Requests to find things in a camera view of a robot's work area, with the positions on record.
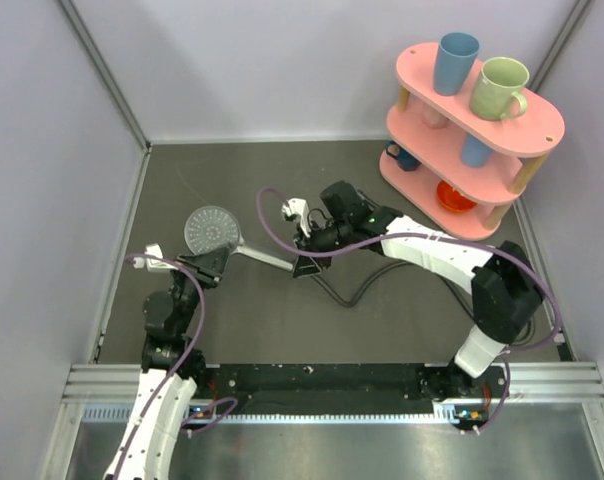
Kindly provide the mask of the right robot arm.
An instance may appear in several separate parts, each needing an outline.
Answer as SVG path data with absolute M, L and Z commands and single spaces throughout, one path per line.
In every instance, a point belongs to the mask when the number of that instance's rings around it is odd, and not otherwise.
M 297 224 L 294 242 L 305 259 L 327 268 L 330 252 L 356 246 L 421 267 L 470 295 L 473 326 L 449 364 L 448 380 L 456 393 L 474 394 L 485 383 L 485 371 L 543 302 L 523 250 L 513 242 L 499 248 L 462 242 L 369 202 L 345 181 L 327 187 L 321 200 L 324 224 L 312 220 L 303 199 L 282 206 L 283 217 Z

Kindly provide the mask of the grey shower head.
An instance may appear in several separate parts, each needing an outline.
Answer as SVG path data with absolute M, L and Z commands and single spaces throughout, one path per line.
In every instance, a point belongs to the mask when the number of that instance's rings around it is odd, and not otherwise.
M 187 248 L 194 255 L 203 255 L 226 247 L 231 254 L 293 272 L 293 262 L 248 245 L 242 236 L 240 225 L 234 215 L 219 206 L 205 206 L 195 210 L 184 226 Z

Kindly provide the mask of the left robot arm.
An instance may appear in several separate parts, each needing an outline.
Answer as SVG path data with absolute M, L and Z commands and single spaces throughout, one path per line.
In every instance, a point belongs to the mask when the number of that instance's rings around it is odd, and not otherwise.
M 145 342 L 135 402 L 105 479 L 166 479 L 184 414 L 192 397 L 208 387 L 204 356 L 197 338 L 187 335 L 195 314 L 196 331 L 205 317 L 204 291 L 218 286 L 231 255 L 224 245 L 200 255 L 165 259 L 157 244 L 125 261 L 136 269 L 168 273 L 173 281 L 165 291 L 150 294 L 143 303 Z

